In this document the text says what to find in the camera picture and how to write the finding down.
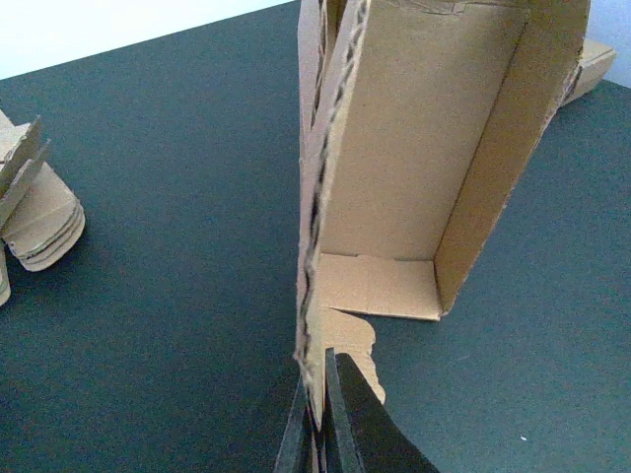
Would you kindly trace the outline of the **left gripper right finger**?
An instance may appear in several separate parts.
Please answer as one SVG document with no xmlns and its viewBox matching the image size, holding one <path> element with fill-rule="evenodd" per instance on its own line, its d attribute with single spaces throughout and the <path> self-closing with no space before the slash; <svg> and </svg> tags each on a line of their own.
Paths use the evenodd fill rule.
<svg viewBox="0 0 631 473">
<path fill-rule="evenodd" d="M 436 472 L 396 426 L 356 363 L 325 352 L 324 445 L 328 472 Z"/>
</svg>

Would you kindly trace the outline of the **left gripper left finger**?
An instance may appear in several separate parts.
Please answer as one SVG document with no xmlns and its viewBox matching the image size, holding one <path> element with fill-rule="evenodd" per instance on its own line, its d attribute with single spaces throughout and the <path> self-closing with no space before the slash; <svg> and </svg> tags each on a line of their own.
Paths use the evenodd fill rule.
<svg viewBox="0 0 631 473">
<path fill-rule="evenodd" d="M 311 417 L 302 380 L 297 382 L 273 473 L 311 471 Z"/>
</svg>

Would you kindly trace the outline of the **cardboard box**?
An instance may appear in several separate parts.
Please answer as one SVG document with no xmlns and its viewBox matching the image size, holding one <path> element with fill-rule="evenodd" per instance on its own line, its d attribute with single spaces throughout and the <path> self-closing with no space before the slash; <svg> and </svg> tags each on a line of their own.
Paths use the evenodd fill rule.
<svg viewBox="0 0 631 473">
<path fill-rule="evenodd" d="M 437 320 L 575 82 L 587 1 L 304 1 L 295 357 L 331 311 Z"/>
<path fill-rule="evenodd" d="M 609 71 L 616 51 L 609 45 L 586 38 L 579 60 L 579 71 L 562 104 L 568 104 L 592 91 Z"/>
</svg>

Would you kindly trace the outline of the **stack of flat cardboard blanks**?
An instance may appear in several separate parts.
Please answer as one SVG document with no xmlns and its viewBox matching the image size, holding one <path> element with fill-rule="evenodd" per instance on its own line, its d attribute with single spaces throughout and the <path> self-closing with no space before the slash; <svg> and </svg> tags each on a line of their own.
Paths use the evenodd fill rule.
<svg viewBox="0 0 631 473">
<path fill-rule="evenodd" d="M 47 162 L 41 121 L 15 125 L 1 115 L 1 249 L 30 272 L 47 269 L 82 235 L 80 200 Z"/>
</svg>

